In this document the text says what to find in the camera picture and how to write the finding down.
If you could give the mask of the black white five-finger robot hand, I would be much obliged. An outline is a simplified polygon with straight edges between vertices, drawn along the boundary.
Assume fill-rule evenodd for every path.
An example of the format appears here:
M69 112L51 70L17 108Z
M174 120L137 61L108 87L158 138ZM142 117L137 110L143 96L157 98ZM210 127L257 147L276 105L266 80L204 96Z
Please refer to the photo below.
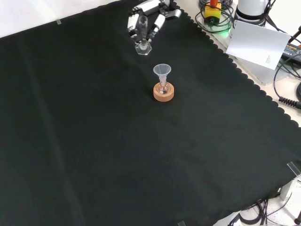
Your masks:
M151 30L146 35L146 40L151 42L162 28L166 20L179 18L182 14L180 9L171 10L169 0L145 0L133 7L129 13L127 31L129 36L139 44L143 38L138 34L138 20L140 16L150 16L158 13Z

